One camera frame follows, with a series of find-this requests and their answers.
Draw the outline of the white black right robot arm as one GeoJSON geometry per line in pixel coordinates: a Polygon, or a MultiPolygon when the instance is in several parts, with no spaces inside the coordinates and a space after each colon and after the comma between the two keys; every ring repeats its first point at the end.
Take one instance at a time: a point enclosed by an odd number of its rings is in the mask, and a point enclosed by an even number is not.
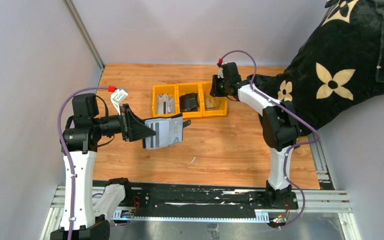
{"type": "Polygon", "coordinates": [[[212,97],[233,97],[247,104],[259,114],[263,139],[270,148],[270,172],[263,193],[251,194],[249,204],[253,208],[287,209],[295,194],[288,181],[292,146],[300,133],[298,121],[289,114],[294,112],[290,101],[281,103],[250,82],[242,80],[234,62],[217,63],[219,73],[212,77],[212,97]]]}

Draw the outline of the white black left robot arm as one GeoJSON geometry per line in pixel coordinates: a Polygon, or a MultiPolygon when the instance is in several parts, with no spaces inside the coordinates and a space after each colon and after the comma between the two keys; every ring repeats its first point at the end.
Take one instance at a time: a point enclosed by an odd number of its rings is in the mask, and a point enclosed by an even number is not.
{"type": "Polygon", "coordinates": [[[94,93],[74,96],[73,115],[58,132],[66,167],[65,200],[59,229],[50,233],[52,240],[107,240],[116,208],[131,204],[137,210],[141,203],[129,180],[120,177],[108,180],[93,204],[93,169],[101,138],[121,134],[124,141],[134,142],[156,135],[128,104],[120,106],[121,114],[98,117],[98,99],[94,93]]]}

